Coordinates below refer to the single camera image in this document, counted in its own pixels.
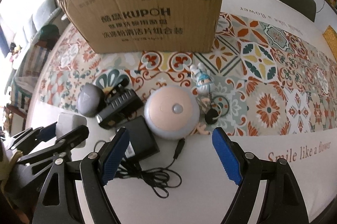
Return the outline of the white battery charger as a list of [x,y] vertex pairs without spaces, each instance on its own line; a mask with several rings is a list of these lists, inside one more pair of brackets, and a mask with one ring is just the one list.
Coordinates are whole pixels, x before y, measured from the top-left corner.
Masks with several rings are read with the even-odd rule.
[[63,137],[80,125],[87,125],[87,119],[85,117],[77,114],[60,113],[55,128],[56,138],[59,139]]

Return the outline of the grey oval mouse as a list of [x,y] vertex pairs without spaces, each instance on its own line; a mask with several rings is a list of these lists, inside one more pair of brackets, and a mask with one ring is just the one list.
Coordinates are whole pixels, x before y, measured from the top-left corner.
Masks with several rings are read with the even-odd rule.
[[85,84],[77,100],[77,109],[85,117],[94,117],[104,107],[105,95],[101,88],[93,84]]

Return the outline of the black power adapter with cable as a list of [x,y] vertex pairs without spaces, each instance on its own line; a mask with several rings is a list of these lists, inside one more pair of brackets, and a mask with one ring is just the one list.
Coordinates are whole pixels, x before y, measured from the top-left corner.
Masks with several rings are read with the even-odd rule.
[[142,116],[118,125],[115,132],[117,133],[121,127],[128,130],[130,143],[114,179],[141,179],[150,186],[157,197],[168,198],[170,195],[169,189],[178,188],[182,184],[181,175],[172,170],[171,166],[176,162],[184,148],[185,139],[182,138],[177,142],[172,161],[167,166],[143,169],[140,162],[160,152],[154,134]]

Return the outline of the round pink night light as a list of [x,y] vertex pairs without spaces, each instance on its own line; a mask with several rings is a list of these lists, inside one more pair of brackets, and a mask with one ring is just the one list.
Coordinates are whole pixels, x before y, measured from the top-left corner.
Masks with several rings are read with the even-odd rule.
[[147,99],[144,118],[149,129],[167,140],[179,140],[193,132],[199,123],[200,108],[185,88],[165,86]]

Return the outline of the black ribbed charger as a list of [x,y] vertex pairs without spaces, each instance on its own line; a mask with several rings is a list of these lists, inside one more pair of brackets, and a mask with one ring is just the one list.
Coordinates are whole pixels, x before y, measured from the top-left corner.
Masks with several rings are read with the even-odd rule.
[[127,88],[129,82],[128,78],[120,80],[107,94],[106,107],[95,116],[101,128],[113,128],[144,105],[136,92]]

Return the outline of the striped cushion chair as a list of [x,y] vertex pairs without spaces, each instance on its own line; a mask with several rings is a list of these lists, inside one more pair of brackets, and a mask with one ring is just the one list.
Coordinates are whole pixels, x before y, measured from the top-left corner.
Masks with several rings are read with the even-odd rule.
[[50,49],[32,45],[14,73],[10,86],[10,104],[23,113],[28,112],[33,92],[50,52]]

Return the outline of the small blue-haired figurine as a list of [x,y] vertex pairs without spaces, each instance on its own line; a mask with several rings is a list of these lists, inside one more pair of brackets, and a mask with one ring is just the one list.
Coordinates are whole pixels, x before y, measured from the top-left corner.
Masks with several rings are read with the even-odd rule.
[[195,82],[197,91],[201,95],[211,94],[215,90],[214,79],[207,72],[203,63],[190,66],[191,79]]

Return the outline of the patterned table runner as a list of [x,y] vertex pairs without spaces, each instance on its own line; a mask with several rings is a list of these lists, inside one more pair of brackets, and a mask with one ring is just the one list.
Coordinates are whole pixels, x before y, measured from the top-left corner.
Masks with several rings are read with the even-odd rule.
[[221,126],[230,135],[310,133],[336,128],[336,60],[323,35],[280,22],[222,13],[207,53],[138,51],[98,54],[70,27],[42,74],[39,100],[77,111],[81,89],[108,93],[127,80],[146,101],[176,85],[196,97],[198,132]]

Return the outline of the grey sofa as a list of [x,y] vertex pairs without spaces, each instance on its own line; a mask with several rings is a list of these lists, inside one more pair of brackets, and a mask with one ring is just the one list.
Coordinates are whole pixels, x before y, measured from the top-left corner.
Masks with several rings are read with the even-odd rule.
[[60,7],[56,0],[44,0],[31,14],[21,11],[12,17],[1,17],[1,53],[7,56],[11,52],[12,43],[25,47],[59,13]]

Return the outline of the brown cardboard box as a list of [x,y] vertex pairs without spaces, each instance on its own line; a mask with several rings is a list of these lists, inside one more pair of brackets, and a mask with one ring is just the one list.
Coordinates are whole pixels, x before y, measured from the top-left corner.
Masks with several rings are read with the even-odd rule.
[[211,50],[222,0],[61,0],[94,52]]

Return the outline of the black keychain disc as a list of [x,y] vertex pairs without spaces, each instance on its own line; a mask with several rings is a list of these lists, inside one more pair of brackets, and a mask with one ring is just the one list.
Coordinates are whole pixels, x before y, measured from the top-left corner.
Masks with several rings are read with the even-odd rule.
[[213,125],[217,123],[218,120],[218,112],[215,109],[209,109],[205,114],[205,122],[208,125]]

